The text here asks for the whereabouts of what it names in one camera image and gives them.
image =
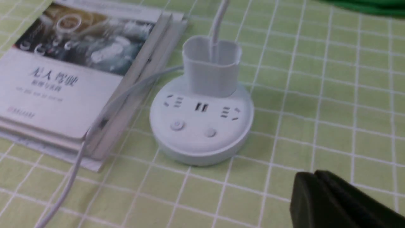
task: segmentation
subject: green tablecloth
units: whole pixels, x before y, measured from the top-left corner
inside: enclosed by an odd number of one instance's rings
[[[0,53],[49,0],[0,0]],[[134,0],[190,15],[208,34],[219,0]],[[49,227],[288,228],[294,174],[327,169],[405,214],[405,24],[309,0],[232,0],[221,38],[243,48],[256,107],[249,139],[220,165],[158,152],[148,113],[160,81],[100,174],[81,170]],[[169,65],[181,64],[181,44]],[[69,164],[0,140],[0,226],[47,212]]]

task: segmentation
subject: power cord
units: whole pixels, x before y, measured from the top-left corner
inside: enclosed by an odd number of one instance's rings
[[[213,29],[213,35],[211,37],[211,42],[210,42],[210,62],[212,63],[218,63],[219,60],[219,52],[218,52],[218,39],[219,39],[219,30],[220,30],[220,25],[222,23],[222,20],[224,18],[226,9],[229,5],[229,0],[222,0],[221,5],[217,11],[217,14],[215,15],[212,29]],[[44,219],[41,220],[41,222],[35,227],[35,228],[45,228],[46,225],[51,221],[51,219],[54,217],[56,212],[59,210],[63,202],[65,201],[66,197],[69,194],[70,189],[73,186],[73,183],[76,179],[77,172],[79,171],[80,168],[80,163],[84,157],[86,147],[89,142],[89,138],[91,138],[95,132],[97,131],[98,127],[100,126],[101,122],[104,120],[104,116],[106,113],[109,113],[111,110],[118,109],[119,106],[124,102],[124,100],[129,96],[132,95],[133,93],[137,92],[142,92],[144,88],[147,88],[148,86],[151,86],[156,79],[161,77],[164,74],[182,70],[183,66],[175,66],[175,67],[170,67],[167,68],[161,72],[158,72],[156,74],[151,75],[145,80],[142,80],[141,82],[131,86],[128,88],[125,92],[120,94],[117,98],[115,98],[113,101],[108,103],[104,109],[101,111],[101,113],[98,115],[96,120],[93,122],[91,125],[89,131],[86,133],[84,137],[84,142],[82,143],[79,152],[77,153],[76,161],[74,163],[74,167],[72,170],[72,174],[68,180],[68,183],[65,187],[65,189],[62,192],[62,195],[59,197],[57,202],[53,205],[49,213],[45,216]]]
[[[220,35],[220,26],[222,20],[224,19],[226,9],[228,8],[229,0],[222,0],[217,14],[214,17],[212,24],[212,37],[210,40],[209,58],[211,63],[218,63],[219,61],[219,50],[218,50],[218,40]]]
[[[79,150],[79,152],[78,152],[78,154],[76,156],[76,161],[74,163],[74,168],[73,168],[72,174],[71,174],[71,176],[69,178],[68,184],[66,185],[65,189],[62,192],[62,195],[59,197],[57,202],[53,205],[52,209],[45,216],[45,218],[42,219],[42,221],[35,228],[45,228],[46,225],[49,223],[49,221],[53,218],[53,216],[59,210],[59,208],[62,205],[62,203],[64,202],[64,200],[66,199],[66,197],[69,194],[69,191],[72,188],[73,183],[74,183],[74,181],[76,179],[77,172],[79,171],[80,163],[81,163],[81,161],[83,159],[86,147],[87,147],[88,142],[89,142],[88,139],[91,138],[94,135],[94,133],[96,132],[96,130],[100,126],[101,122],[103,121],[105,114],[110,112],[111,110],[118,109],[119,106],[122,104],[122,102],[129,95],[131,95],[133,93],[136,94],[138,92],[142,92],[144,88],[146,88],[148,86],[151,86],[153,84],[153,82],[156,81],[156,79],[158,79],[162,75],[170,73],[170,72],[182,70],[182,69],[183,69],[183,66],[170,67],[170,68],[165,69],[164,71],[153,74],[152,76],[148,77],[147,79],[145,79],[145,80],[131,86],[129,89],[127,89],[125,92],[120,94],[117,98],[115,98],[113,101],[111,101],[110,103],[108,103],[105,106],[103,111],[99,114],[99,116],[94,121],[94,123],[90,127],[89,131],[85,135],[84,142],[82,143],[82,145],[80,147],[80,150]]]

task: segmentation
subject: button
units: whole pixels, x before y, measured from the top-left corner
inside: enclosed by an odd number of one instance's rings
[[[182,120],[175,120],[173,123],[170,125],[170,128],[174,131],[180,131],[184,127],[184,121]]]
[[[207,137],[213,137],[217,131],[214,128],[208,128],[205,132],[204,135]]]

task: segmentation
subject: power button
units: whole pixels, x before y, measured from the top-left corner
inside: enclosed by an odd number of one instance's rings
[[[174,120],[170,125],[170,128],[174,131],[180,131],[184,127],[184,121],[182,120]]]

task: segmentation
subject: black object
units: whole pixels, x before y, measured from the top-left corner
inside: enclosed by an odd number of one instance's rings
[[[405,228],[405,217],[321,170],[296,174],[290,214],[294,228]]]
[[[405,16],[404,0],[322,0],[335,6],[372,15],[389,17]]]

